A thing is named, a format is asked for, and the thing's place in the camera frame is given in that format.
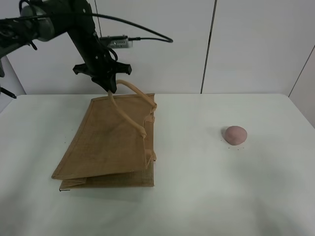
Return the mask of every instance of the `cable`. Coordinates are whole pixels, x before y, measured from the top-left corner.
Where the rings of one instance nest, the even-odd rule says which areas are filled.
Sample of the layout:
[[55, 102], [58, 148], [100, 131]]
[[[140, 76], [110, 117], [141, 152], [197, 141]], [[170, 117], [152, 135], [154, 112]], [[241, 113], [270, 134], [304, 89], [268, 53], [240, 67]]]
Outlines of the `cable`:
[[94, 17], [100, 17], [100, 18], [104, 18], [104, 19], [108, 19], [108, 20], [113, 20], [113, 21], [118, 21], [118, 22], [122, 22], [122, 23], [125, 23], [127, 25], [131, 25], [131, 26], [134, 26], [134, 27], [137, 27], [139, 29], [142, 29], [142, 30], [145, 30], [147, 32], [150, 32], [152, 34], [155, 34], [161, 38], [164, 38], [164, 39], [154, 39], [154, 40], [159, 40], [159, 41], [163, 41], [163, 42], [168, 42], [168, 43], [172, 43], [173, 42], [173, 39], [163, 35], [163, 34], [160, 34], [158, 32], [155, 32], [151, 29], [148, 29], [144, 26], [141, 26], [141, 25], [138, 25], [136, 23], [133, 23], [133, 22], [130, 22], [130, 21], [126, 21], [126, 20], [123, 20], [123, 19], [120, 19], [120, 18], [117, 18], [117, 17], [113, 17], [113, 16], [107, 16], [107, 15], [103, 15], [103, 14], [96, 14], [96, 13], [81, 13], [81, 12], [73, 12], [73, 13], [58, 13], [58, 14], [45, 14], [45, 15], [36, 15], [36, 16], [23, 16], [23, 17], [16, 17], [16, 18], [6, 18], [6, 19], [3, 19], [3, 20], [0, 20], [1, 21], [9, 21], [9, 20], [12, 20], [12, 21], [26, 21], [26, 20], [34, 20], [34, 19], [42, 19], [42, 18], [50, 18], [50, 17], [61, 17], [61, 16], [94, 16]]
[[162, 38], [141, 38], [141, 37], [136, 37], [136, 38], [128, 38], [129, 41], [140, 41], [140, 40], [157, 40], [157, 41], [162, 41], [162, 42], [169, 42], [166, 39]]

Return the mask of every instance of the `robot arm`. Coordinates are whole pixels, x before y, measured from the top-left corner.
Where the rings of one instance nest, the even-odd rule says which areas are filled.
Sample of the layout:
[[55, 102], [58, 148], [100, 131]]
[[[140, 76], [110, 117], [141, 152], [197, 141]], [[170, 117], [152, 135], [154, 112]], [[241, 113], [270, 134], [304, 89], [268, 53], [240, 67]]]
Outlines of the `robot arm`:
[[[115, 93], [116, 73], [131, 73], [129, 64], [117, 62], [111, 57], [113, 50], [107, 47], [109, 38], [99, 39], [97, 36], [94, 14], [86, 0], [21, 0], [19, 7], [20, 18], [0, 20], [0, 58], [24, 45], [31, 45], [37, 50], [32, 40], [49, 41], [67, 32], [85, 62], [73, 68], [75, 74], [89, 75], [93, 82]], [[160, 41], [173, 42], [152, 30], [139, 28], [166, 38]]]

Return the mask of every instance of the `rope handle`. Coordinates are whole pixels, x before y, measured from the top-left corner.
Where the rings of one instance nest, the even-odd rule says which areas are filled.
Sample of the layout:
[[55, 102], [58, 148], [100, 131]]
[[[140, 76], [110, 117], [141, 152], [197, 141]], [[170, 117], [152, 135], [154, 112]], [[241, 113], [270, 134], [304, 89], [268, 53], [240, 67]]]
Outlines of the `rope handle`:
[[[125, 85], [126, 87], [128, 87], [129, 89], [131, 89], [132, 91], [134, 91], [136, 94], [140, 95], [145, 101], [147, 101], [151, 106], [151, 112], [154, 112], [157, 108], [157, 104], [146, 94], [144, 94], [142, 91], [140, 91], [136, 86], [134, 86], [133, 84], [124, 81], [124, 80], [117, 80], [116, 84], [121, 84], [121, 85]], [[114, 104], [117, 112], [131, 125], [133, 126], [136, 130], [138, 130], [138, 132], [141, 134], [141, 136], [143, 137], [143, 139], [147, 136], [147, 132], [145, 130], [145, 128], [139, 124], [137, 124], [134, 120], [132, 120], [120, 107], [117, 106], [115, 99], [113, 97], [113, 93], [111, 91], [108, 91], [108, 96], [110, 101]]]

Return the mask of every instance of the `jute bag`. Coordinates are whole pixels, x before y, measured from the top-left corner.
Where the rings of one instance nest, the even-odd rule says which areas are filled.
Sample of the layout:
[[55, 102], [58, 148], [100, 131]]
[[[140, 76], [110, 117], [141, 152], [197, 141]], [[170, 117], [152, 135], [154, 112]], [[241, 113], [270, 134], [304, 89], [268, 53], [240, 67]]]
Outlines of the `jute bag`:
[[91, 100], [82, 123], [52, 178], [60, 190], [71, 188], [153, 186], [154, 94]]

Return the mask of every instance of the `bag strap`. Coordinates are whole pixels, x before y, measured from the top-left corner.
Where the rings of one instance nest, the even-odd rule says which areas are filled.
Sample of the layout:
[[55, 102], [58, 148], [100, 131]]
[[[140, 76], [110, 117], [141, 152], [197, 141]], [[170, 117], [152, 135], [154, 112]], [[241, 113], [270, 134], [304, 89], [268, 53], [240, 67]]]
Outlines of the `bag strap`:
[[[150, 113], [154, 112], [157, 108], [157, 104], [146, 94], [144, 94], [142, 91], [140, 91], [136, 86], [132, 85], [131, 83], [124, 81], [124, 80], [117, 80], [116, 84], [122, 84], [127, 86], [129, 89], [131, 89], [132, 91], [134, 91], [136, 94], [140, 95], [145, 101], [147, 101], [151, 106], [151, 111]], [[137, 124], [134, 120], [132, 120], [120, 107], [117, 106], [115, 99], [113, 97], [113, 93], [111, 91], [108, 91], [108, 96], [110, 101], [114, 104], [117, 112], [131, 125], [133, 126], [136, 130], [138, 130], [138, 132], [140, 133], [140, 135], [143, 137], [143, 139], [145, 139], [145, 137], [147, 136], [147, 132], [145, 130], [145, 128], [139, 124]]]

